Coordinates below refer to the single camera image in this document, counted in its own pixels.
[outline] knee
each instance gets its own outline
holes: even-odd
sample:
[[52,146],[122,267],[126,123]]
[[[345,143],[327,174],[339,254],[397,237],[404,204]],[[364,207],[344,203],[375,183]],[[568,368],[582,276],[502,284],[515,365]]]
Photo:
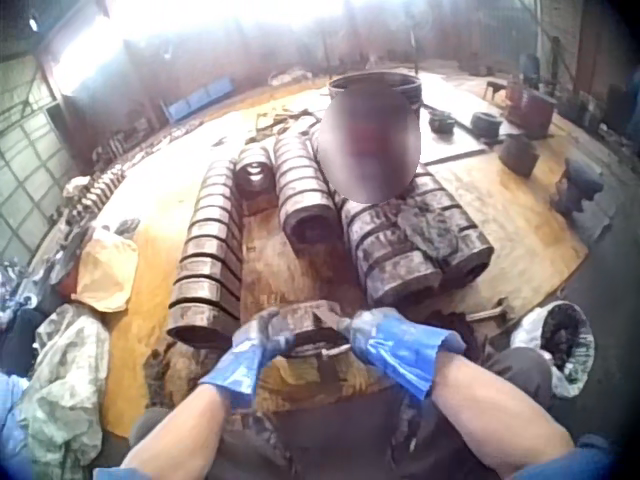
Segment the knee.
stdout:
[[551,367],[540,352],[533,348],[515,347],[498,354],[487,365],[547,408],[551,403]]

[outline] light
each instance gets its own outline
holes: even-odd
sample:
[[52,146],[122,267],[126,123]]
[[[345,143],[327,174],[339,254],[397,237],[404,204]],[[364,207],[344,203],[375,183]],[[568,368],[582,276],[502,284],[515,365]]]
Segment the light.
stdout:
[[33,30],[34,32],[38,31],[38,20],[36,19],[35,13],[32,13],[31,16],[29,17],[29,26],[31,27],[31,30]]
[[53,67],[53,76],[62,93],[71,95],[100,66],[108,62],[122,46],[122,39],[111,22],[99,16],[62,53]]
[[343,0],[118,0],[111,18],[124,38],[141,40],[159,34],[215,28],[231,19],[242,23],[298,26],[338,15]]

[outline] concrete floor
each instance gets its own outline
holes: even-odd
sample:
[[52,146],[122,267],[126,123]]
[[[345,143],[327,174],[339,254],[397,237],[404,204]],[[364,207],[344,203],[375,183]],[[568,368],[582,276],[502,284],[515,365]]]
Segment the concrete floor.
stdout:
[[[603,169],[605,191],[575,218],[576,230],[589,246],[589,255],[556,295],[579,305],[589,318],[596,339],[596,357],[582,393],[557,401],[552,414],[577,438],[597,433],[619,442],[635,412],[640,360],[640,178],[630,166],[637,158],[615,157],[595,140],[578,139],[581,151]],[[611,229],[594,234],[612,216]]]

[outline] work glove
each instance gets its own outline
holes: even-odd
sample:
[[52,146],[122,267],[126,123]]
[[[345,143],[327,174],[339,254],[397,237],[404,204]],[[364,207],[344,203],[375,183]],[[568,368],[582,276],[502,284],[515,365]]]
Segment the work glove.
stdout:
[[431,389],[436,354],[461,354],[466,348],[456,332],[410,322],[395,308],[359,312],[341,322],[339,330],[362,362],[376,366],[420,400]]
[[233,335],[231,350],[200,380],[201,384],[226,390],[230,394],[232,410],[251,407],[260,371],[293,343],[292,334],[285,333],[277,338],[269,335],[269,324],[278,315],[280,310],[269,308],[240,327]]

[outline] sleeve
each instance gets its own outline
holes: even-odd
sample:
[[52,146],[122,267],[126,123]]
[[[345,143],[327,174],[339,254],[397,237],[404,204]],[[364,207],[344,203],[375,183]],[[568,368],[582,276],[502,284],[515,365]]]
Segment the sleeve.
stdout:
[[566,455],[541,465],[532,465],[518,473],[515,480],[555,480],[579,478],[600,480],[609,478],[614,466],[614,455],[606,440],[586,435]]
[[151,480],[151,478],[135,468],[96,468],[94,480]]

